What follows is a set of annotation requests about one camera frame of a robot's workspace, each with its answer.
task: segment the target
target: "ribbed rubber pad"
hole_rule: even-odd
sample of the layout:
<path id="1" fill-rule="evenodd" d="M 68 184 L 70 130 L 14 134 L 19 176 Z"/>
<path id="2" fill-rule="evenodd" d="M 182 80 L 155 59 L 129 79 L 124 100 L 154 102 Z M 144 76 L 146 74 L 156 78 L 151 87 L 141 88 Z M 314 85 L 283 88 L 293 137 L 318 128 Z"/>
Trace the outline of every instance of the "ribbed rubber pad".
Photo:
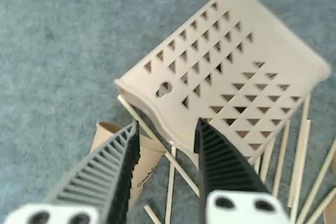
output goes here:
<path id="1" fill-rule="evenodd" d="M 45 201 L 94 206 L 99 223 L 124 224 L 132 171 L 140 157 L 138 128 L 134 122 L 110 137 L 68 172 Z"/>
<path id="2" fill-rule="evenodd" d="M 205 223 L 208 194 L 214 190 L 268 193 L 252 166 L 219 131 L 198 119 L 194 152 L 198 153 L 200 220 Z"/>

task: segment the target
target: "gray carpet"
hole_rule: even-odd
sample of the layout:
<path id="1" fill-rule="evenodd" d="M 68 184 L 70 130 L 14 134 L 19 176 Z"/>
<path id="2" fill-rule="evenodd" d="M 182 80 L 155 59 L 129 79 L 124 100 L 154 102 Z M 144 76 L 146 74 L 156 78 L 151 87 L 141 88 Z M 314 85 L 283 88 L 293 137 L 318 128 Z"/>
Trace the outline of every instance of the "gray carpet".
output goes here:
<path id="1" fill-rule="evenodd" d="M 84 157 L 96 121 L 131 118 L 116 100 L 121 76 L 208 0 L 0 0 L 0 222 L 43 199 Z M 336 0 L 261 0 L 333 67 Z M 336 75 L 314 91 L 312 131 L 300 207 L 336 133 Z M 287 199 L 299 116 L 293 120 L 280 199 Z M 272 185 L 279 142 L 268 176 Z M 179 153 L 196 180 L 192 164 Z M 164 220 L 169 163 L 161 159 L 128 223 Z M 335 186 L 329 173 L 313 209 Z M 197 197 L 176 175 L 172 223 L 198 223 Z"/>

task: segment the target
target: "paper cup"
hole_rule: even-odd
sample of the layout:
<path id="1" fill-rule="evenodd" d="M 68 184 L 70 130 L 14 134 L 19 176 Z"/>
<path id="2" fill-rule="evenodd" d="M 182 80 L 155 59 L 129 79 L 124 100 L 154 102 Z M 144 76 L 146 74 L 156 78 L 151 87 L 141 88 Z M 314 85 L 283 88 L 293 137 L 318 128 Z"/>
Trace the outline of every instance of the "paper cup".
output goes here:
<path id="1" fill-rule="evenodd" d="M 114 133 L 122 129 L 115 124 L 107 122 L 98 122 L 96 123 L 96 126 L 97 131 L 94 135 L 90 150 L 91 152 Z M 134 205 L 135 201 L 142 192 L 144 185 L 164 153 L 165 148 L 161 143 L 153 141 L 149 137 L 140 134 L 140 158 L 133 170 L 129 208 Z"/>

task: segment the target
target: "triangular cutout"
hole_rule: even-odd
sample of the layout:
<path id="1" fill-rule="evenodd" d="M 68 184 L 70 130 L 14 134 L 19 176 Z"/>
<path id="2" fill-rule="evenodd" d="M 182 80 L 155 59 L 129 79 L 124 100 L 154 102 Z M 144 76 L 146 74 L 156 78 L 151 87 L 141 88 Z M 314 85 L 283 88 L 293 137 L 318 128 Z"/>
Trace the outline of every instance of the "triangular cutout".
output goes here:
<path id="1" fill-rule="evenodd" d="M 195 70 L 196 73 L 199 73 L 199 72 L 200 72 L 200 66 L 199 66 L 198 62 L 196 62 L 196 63 L 192 66 L 192 68 Z"/>
<path id="2" fill-rule="evenodd" d="M 244 110 L 247 109 L 247 107 L 235 107 L 235 109 L 240 113 L 242 114 L 244 112 Z"/>
<path id="3" fill-rule="evenodd" d="M 189 108 L 188 97 L 184 98 L 184 100 L 182 101 L 182 104 L 183 104 L 187 109 Z"/>
<path id="4" fill-rule="evenodd" d="M 260 121 L 260 119 L 258 119 L 258 118 L 250 118 L 250 119 L 247 119 L 247 121 L 254 126 L 254 125 L 256 125 Z"/>
<path id="5" fill-rule="evenodd" d="M 201 96 L 201 89 L 200 89 L 200 85 L 197 85 L 196 88 L 194 88 L 193 92 L 195 94 L 197 94 L 199 97 Z"/>
<path id="6" fill-rule="evenodd" d="M 263 114 L 265 114 L 265 113 L 270 109 L 270 107 L 258 107 L 258 109 L 259 109 Z"/>
<path id="7" fill-rule="evenodd" d="M 266 73 L 265 74 L 270 80 L 273 80 L 278 74 L 277 73 Z"/>
<path id="8" fill-rule="evenodd" d="M 180 80 L 183 81 L 185 84 L 188 85 L 188 73 L 185 73 L 184 75 L 181 76 Z"/>
<path id="9" fill-rule="evenodd" d="M 198 43 L 197 40 L 194 41 L 194 43 L 191 44 L 192 47 L 197 51 L 198 50 Z"/>
<path id="10" fill-rule="evenodd" d="M 229 19 L 230 19 L 229 11 L 227 10 L 227 11 L 222 15 L 222 17 L 225 18 L 226 20 L 229 20 Z"/>
<path id="11" fill-rule="evenodd" d="M 227 102 L 229 102 L 229 101 L 234 97 L 234 95 L 233 95 L 233 94 L 222 94 L 222 97 L 223 97 Z"/>
<path id="12" fill-rule="evenodd" d="M 249 131 L 236 131 L 236 133 L 241 137 L 244 138 Z"/>
<path id="13" fill-rule="evenodd" d="M 202 34 L 202 37 L 205 39 L 205 40 L 208 40 L 209 37 L 208 37 L 208 30 L 205 31 L 203 34 Z"/>
<path id="14" fill-rule="evenodd" d="M 217 30 L 219 30 L 219 24 L 218 21 L 212 24 L 213 27 L 215 27 Z"/>
<path id="15" fill-rule="evenodd" d="M 297 102 L 301 97 L 291 97 L 293 101 Z"/>
<path id="16" fill-rule="evenodd" d="M 190 24 L 194 29 L 197 29 L 197 22 L 194 20 L 191 24 Z"/>
<path id="17" fill-rule="evenodd" d="M 168 46 L 169 46 L 172 50 L 175 50 L 175 41 L 174 41 L 174 40 L 170 41 L 170 43 L 168 44 Z"/>
<path id="18" fill-rule="evenodd" d="M 208 19 L 208 14 L 206 13 L 206 11 L 204 11 L 204 12 L 201 14 L 201 16 L 202 16 L 205 20 Z"/>
<path id="19" fill-rule="evenodd" d="M 269 134 L 272 133 L 272 131 L 260 131 L 260 133 L 261 133 L 264 137 L 268 137 Z"/>
<path id="20" fill-rule="evenodd" d="M 173 71 L 173 73 L 176 73 L 176 65 L 175 65 L 175 61 L 173 61 L 169 66 L 170 70 Z"/>
<path id="21" fill-rule="evenodd" d="M 210 62 L 210 53 L 207 52 L 207 53 L 203 56 L 203 58 L 204 58 L 207 62 Z"/>
<path id="22" fill-rule="evenodd" d="M 274 125 L 278 125 L 281 122 L 280 119 L 272 119 L 271 121 Z"/>
<path id="23" fill-rule="evenodd" d="M 249 146 L 252 147 L 252 149 L 254 149 L 255 151 L 259 149 L 261 144 L 248 144 Z"/>
<path id="24" fill-rule="evenodd" d="M 276 101 L 278 101 L 280 96 L 279 95 L 269 95 L 268 98 L 271 99 L 272 101 L 276 102 Z"/>
<path id="25" fill-rule="evenodd" d="M 237 24 L 235 25 L 235 28 L 236 28 L 238 31 L 241 30 L 240 21 L 237 22 Z"/>
<path id="26" fill-rule="evenodd" d="M 244 84 L 244 83 L 232 83 L 232 85 L 233 85 L 237 90 L 240 90 L 245 84 Z"/>
<path id="27" fill-rule="evenodd" d="M 160 52 L 158 52 L 156 54 L 156 57 L 160 60 L 160 61 L 163 61 L 163 50 L 161 50 Z"/>
<path id="28" fill-rule="evenodd" d="M 222 73 L 222 63 L 218 64 L 218 66 L 216 67 L 217 71 L 219 73 Z"/>
<path id="29" fill-rule="evenodd" d="M 226 58 L 225 58 L 228 62 L 232 63 L 233 62 L 233 56 L 232 56 L 232 52 L 229 53 Z"/>
<path id="30" fill-rule="evenodd" d="M 256 87 L 257 87 L 259 90 L 264 90 L 265 87 L 267 87 L 267 84 L 256 84 Z"/>
<path id="31" fill-rule="evenodd" d="M 214 9 L 214 10 L 217 10 L 217 2 L 214 2 L 211 7 Z"/>
<path id="32" fill-rule="evenodd" d="M 183 40 L 187 40 L 187 36 L 186 36 L 186 32 L 185 32 L 185 30 L 183 30 L 183 31 L 180 33 L 180 36 L 182 37 Z"/>
<path id="33" fill-rule="evenodd" d="M 223 121 L 227 123 L 227 125 L 231 126 L 237 119 L 235 118 L 223 118 Z"/>
<path id="34" fill-rule="evenodd" d="M 287 114 L 288 111 L 290 111 L 290 108 L 281 108 L 281 109 L 282 109 L 282 111 L 284 111 L 285 114 Z"/>
<path id="35" fill-rule="evenodd" d="M 239 43 L 236 48 L 239 52 L 243 52 L 243 42 Z"/>
<path id="36" fill-rule="evenodd" d="M 147 69 L 149 73 L 152 72 L 152 62 L 151 61 L 147 62 L 144 67 L 145 69 Z"/>
<path id="37" fill-rule="evenodd" d="M 254 61 L 253 62 L 254 66 L 256 66 L 257 68 L 261 68 L 265 62 L 261 62 L 261 61 Z"/>
<path id="38" fill-rule="evenodd" d="M 254 101 L 254 99 L 256 99 L 257 98 L 257 96 L 256 95 L 246 95 L 245 96 L 250 102 L 253 102 Z"/>
<path id="39" fill-rule="evenodd" d="M 286 91 L 289 87 L 289 85 L 287 84 L 279 84 L 278 87 L 282 90 L 282 91 Z"/>
<path id="40" fill-rule="evenodd" d="M 219 41 L 214 45 L 214 48 L 216 48 L 218 52 L 220 52 L 220 43 L 221 42 Z"/>
<path id="41" fill-rule="evenodd" d="M 126 131 L 121 132 L 120 136 L 121 136 L 121 138 L 123 138 L 124 140 L 126 140 L 127 139 L 127 133 L 126 133 Z"/>
<path id="42" fill-rule="evenodd" d="M 216 114 L 224 108 L 223 106 L 211 106 L 210 107 Z"/>
<path id="43" fill-rule="evenodd" d="M 228 31 L 225 35 L 224 35 L 224 37 L 227 39 L 227 41 L 231 41 L 231 32 L 230 31 Z"/>
<path id="44" fill-rule="evenodd" d="M 251 79 L 256 73 L 243 73 L 243 75 L 249 80 Z"/>
<path id="45" fill-rule="evenodd" d="M 246 38 L 250 41 L 250 42 L 253 42 L 253 35 L 252 35 L 252 32 L 250 32 Z"/>
<path id="46" fill-rule="evenodd" d="M 180 54 L 180 58 L 183 59 L 184 62 L 187 62 L 187 50 Z"/>
<path id="47" fill-rule="evenodd" d="M 211 73 L 207 77 L 205 77 L 204 80 L 211 85 L 212 84 Z"/>

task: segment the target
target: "blue-gray carpet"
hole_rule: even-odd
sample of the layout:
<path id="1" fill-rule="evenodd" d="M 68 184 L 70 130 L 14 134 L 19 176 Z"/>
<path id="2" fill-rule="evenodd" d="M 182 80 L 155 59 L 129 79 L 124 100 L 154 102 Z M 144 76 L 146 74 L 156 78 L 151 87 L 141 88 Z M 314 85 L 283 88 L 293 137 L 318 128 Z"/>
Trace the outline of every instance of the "blue-gray carpet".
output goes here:
<path id="1" fill-rule="evenodd" d="M 116 100 L 121 76 L 208 0 L 0 0 L 0 222 L 18 206 L 43 199 L 84 157 L 97 121 L 126 125 Z M 261 0 L 333 67 L 336 0 Z M 312 131 L 300 207 L 336 133 L 336 75 L 313 93 Z M 298 134 L 292 123 L 280 199 L 288 194 Z M 272 185 L 279 141 L 269 171 Z M 183 167 L 196 171 L 180 153 Z M 150 201 L 164 220 L 168 161 L 146 185 L 128 223 L 150 223 Z M 336 184 L 329 173 L 313 209 Z M 198 223 L 197 197 L 176 175 L 172 223 Z"/>

